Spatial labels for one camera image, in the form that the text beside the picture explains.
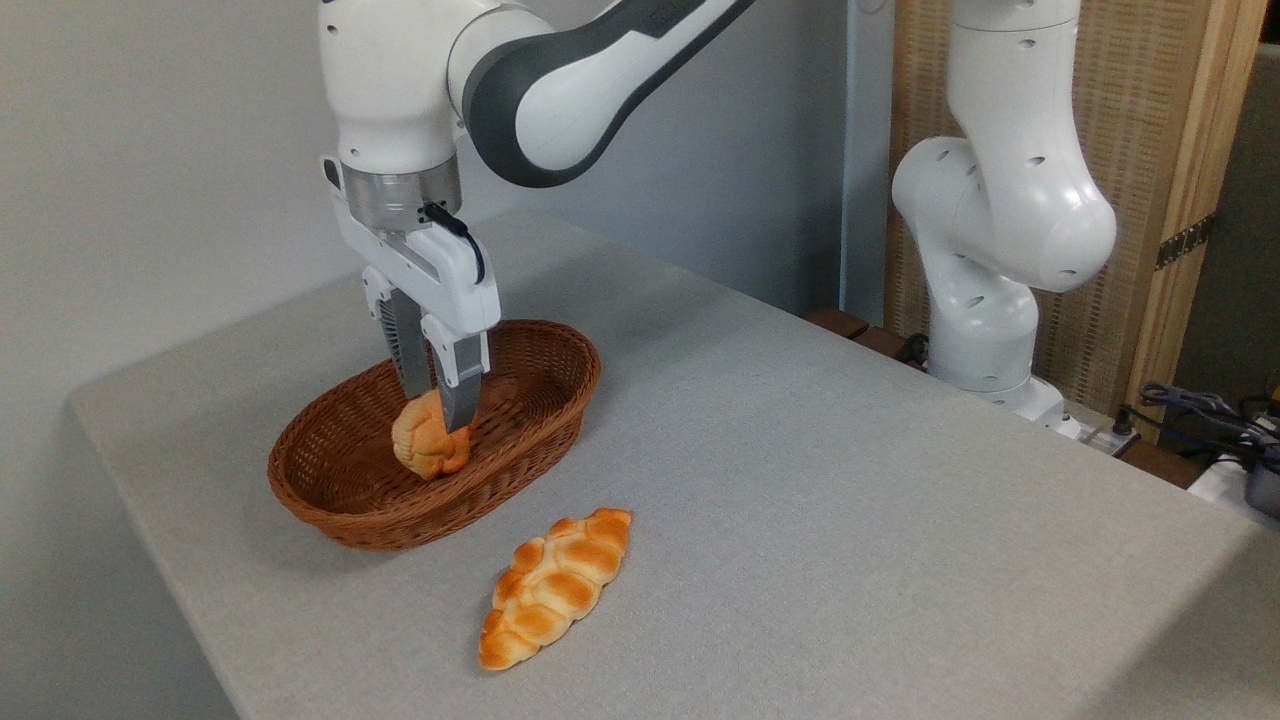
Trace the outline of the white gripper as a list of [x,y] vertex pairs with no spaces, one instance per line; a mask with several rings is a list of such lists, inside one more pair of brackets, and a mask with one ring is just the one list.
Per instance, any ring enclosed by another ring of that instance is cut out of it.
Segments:
[[486,331],[500,320],[494,270],[479,279],[476,258],[488,263],[488,254],[439,224],[374,232],[352,217],[343,195],[332,201],[346,242],[370,265],[361,275],[367,309],[404,397],[433,387],[433,366],[445,430],[470,425],[492,369]]

